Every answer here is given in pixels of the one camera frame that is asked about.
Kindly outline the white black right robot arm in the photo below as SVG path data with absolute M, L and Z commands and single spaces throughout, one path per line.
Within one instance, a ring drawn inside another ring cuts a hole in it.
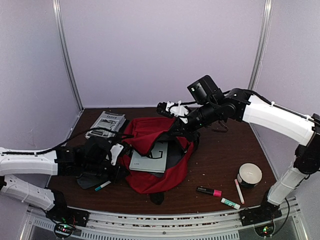
M 173 133 L 192 137 L 200 128 L 232 119 L 255 124 L 283 134 L 298 143 L 295 160 L 287 172 L 266 192 L 256 210 L 259 220 L 268 220 L 285 198 L 308 176 L 320 170 L 320 117 L 301 114 L 267 100 L 253 90 L 233 88 L 226 92 L 205 75 L 187 89 L 198 108 L 190 111 L 181 101 L 168 101 L 164 111 L 176 117 Z

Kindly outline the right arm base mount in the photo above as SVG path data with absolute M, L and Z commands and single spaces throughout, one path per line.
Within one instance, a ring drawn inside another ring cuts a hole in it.
M 280 218 L 282 215 L 278 207 L 273 208 L 269 206 L 245 208 L 239 212 L 239 218 L 243 227 L 272 221 Z

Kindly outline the black white magazine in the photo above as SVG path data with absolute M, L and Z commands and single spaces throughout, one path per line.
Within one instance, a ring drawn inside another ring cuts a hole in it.
M 117 114 L 112 112 L 103 111 L 101 115 L 97 118 L 92 128 L 105 128 L 114 132 L 118 132 L 126 121 L 125 114 Z M 115 134 L 103 129 L 95 129 L 87 132 L 85 137 L 89 139 L 90 137 L 103 137 L 109 138 L 113 137 Z

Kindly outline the grey pencil pouch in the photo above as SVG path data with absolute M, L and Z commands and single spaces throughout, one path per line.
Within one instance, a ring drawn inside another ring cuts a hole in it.
M 106 186 L 111 183 L 109 176 L 107 174 L 103 175 L 91 175 L 91 174 L 82 174 L 76 179 L 77 184 L 84 190 L 90 188 L 99 188 Z

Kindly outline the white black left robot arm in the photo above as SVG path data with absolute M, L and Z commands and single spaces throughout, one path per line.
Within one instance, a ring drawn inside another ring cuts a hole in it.
M 129 172 L 118 162 L 125 147 L 118 141 L 91 137 L 85 144 L 64 144 L 41 151 L 0 149 L 0 193 L 52 212 L 61 222 L 72 218 L 62 192 L 38 187 L 19 179 L 17 174 L 49 176 L 93 176 L 115 183 Z

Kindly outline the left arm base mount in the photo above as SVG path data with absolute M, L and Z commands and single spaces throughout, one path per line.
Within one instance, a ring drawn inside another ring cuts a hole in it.
M 68 208 L 66 211 L 51 209 L 50 211 L 46 211 L 45 215 L 56 223 L 64 223 L 74 227 L 86 227 L 90 213 L 85 210 Z

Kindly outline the grey Great Gatsby book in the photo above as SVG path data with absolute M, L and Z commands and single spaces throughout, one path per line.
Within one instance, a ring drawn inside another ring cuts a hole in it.
M 147 156 L 132 152 L 129 169 L 150 173 L 164 173 L 167 164 L 168 142 L 158 141 Z

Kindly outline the red student backpack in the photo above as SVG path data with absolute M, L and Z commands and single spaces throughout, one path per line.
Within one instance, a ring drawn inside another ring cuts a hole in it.
M 134 118 L 125 128 L 124 133 L 132 138 L 123 142 L 130 146 L 129 152 L 120 159 L 129 172 L 125 178 L 129 186 L 139 194 L 151 195 L 152 202 L 160 205 L 164 200 L 164 192 L 182 183 L 188 173 L 188 161 L 197 150 L 200 133 L 178 132 L 180 126 L 175 118 L 141 117 Z M 151 173 L 130 169 L 133 152 L 143 157 L 158 157 L 156 144 L 167 143 L 167 158 L 164 173 Z

